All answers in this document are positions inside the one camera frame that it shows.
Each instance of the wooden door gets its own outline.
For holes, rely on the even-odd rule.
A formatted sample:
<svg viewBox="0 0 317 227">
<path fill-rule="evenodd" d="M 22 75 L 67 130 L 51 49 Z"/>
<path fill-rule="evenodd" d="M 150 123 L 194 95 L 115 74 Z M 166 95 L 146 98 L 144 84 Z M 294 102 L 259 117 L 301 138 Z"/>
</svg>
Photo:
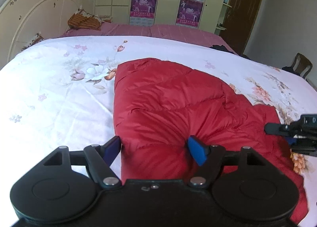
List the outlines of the wooden door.
<svg viewBox="0 0 317 227">
<path fill-rule="evenodd" d="M 250 37 L 262 0 L 230 0 L 220 36 L 239 55 Z"/>
</svg>

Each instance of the headboard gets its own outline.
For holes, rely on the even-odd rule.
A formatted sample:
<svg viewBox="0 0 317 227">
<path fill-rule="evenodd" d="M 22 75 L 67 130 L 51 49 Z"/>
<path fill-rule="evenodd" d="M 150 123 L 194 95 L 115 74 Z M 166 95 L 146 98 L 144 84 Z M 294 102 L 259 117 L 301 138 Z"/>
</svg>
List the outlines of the headboard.
<svg viewBox="0 0 317 227">
<path fill-rule="evenodd" d="M 0 69 L 37 33 L 56 38 L 83 0 L 7 0 L 0 7 Z"/>
</svg>

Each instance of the pink bed sheet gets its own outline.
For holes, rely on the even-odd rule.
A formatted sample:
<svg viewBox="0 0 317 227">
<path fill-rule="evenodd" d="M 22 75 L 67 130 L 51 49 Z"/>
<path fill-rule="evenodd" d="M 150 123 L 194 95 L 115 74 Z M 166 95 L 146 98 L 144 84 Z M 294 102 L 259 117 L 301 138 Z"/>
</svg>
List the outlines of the pink bed sheet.
<svg viewBox="0 0 317 227">
<path fill-rule="evenodd" d="M 60 37 L 68 36 L 149 36 L 205 47 L 224 45 L 229 51 L 236 54 L 220 36 L 206 31 L 176 25 L 153 25 L 151 27 L 144 27 L 104 22 L 100 31 L 92 29 L 70 29 Z"/>
<path fill-rule="evenodd" d="M 170 39 L 205 47 L 224 45 L 229 51 L 231 47 L 220 37 L 206 31 L 176 25 L 153 25 L 150 27 L 152 37 Z"/>
</svg>

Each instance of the chair backrest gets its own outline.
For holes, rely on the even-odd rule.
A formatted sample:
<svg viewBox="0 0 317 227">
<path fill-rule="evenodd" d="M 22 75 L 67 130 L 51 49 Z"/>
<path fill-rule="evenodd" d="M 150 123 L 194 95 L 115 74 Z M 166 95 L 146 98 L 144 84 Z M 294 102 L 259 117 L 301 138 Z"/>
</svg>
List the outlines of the chair backrest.
<svg viewBox="0 0 317 227">
<path fill-rule="evenodd" d="M 301 53 L 297 53 L 295 56 L 294 62 L 291 66 L 293 69 L 295 67 L 298 57 L 299 57 L 299 63 L 296 70 L 294 70 L 294 72 L 301 74 L 307 67 L 309 67 L 307 72 L 303 75 L 303 78 L 306 78 L 307 74 L 312 70 L 313 64 L 304 55 L 302 55 Z"/>
</svg>

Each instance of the pillow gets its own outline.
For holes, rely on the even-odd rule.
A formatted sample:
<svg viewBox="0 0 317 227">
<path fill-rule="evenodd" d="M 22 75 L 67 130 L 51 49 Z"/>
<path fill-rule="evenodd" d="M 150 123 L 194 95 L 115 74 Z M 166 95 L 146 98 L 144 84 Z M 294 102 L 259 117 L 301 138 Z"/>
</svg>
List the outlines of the pillow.
<svg viewBox="0 0 317 227">
<path fill-rule="evenodd" d="M 84 9 L 79 8 L 67 23 L 69 27 L 73 29 L 86 28 L 100 30 L 100 26 L 103 22 L 104 20 L 98 16 L 92 15 Z"/>
<path fill-rule="evenodd" d="M 37 33 L 35 36 L 32 37 L 32 39 L 29 41 L 29 44 L 27 46 L 24 46 L 21 51 L 24 51 L 25 49 L 31 47 L 32 45 L 38 44 L 39 42 L 43 41 L 44 38 L 41 36 L 41 33 Z"/>
</svg>

